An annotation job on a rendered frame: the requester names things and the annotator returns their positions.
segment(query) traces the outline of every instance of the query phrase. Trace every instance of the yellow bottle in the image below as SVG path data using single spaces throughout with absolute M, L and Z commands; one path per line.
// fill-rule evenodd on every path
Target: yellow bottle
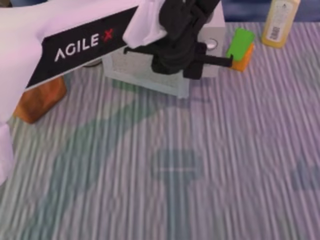
M 300 0 L 272 0 L 261 41 L 263 44 L 282 48 L 294 22 Z

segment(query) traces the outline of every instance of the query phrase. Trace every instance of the bottle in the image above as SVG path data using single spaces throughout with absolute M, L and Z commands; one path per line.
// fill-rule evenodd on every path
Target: bottle
M 23 93 L 13 113 L 28 124 L 33 124 L 56 105 L 67 93 L 62 76 Z
M 261 41 L 263 44 L 282 48 L 294 22 L 301 0 L 272 0 Z

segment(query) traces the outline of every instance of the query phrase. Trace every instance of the red x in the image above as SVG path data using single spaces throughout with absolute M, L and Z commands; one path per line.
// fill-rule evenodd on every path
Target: red x
M 111 28 L 109 30 L 104 31 L 104 36 L 102 37 L 104 42 L 107 42 L 109 39 L 113 38 L 114 30 Z

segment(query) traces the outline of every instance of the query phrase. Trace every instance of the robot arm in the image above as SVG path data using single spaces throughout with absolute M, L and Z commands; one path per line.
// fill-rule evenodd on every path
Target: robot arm
M 206 56 L 197 41 L 219 1 L 52 0 L 0 8 L 0 184 L 10 174 L 2 166 L 13 162 L 6 122 L 25 90 L 125 46 L 153 55 L 159 74 L 199 79 L 204 64 L 229 67 L 232 58 Z

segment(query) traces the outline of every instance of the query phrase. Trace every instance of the green sponge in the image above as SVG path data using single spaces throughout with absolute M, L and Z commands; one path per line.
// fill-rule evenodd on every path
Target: green sponge
M 235 30 L 230 47 L 226 52 L 227 58 L 230 58 L 231 55 L 233 55 L 233 60 L 241 61 L 250 47 L 250 44 L 255 40 L 255 37 L 253 32 L 238 27 Z

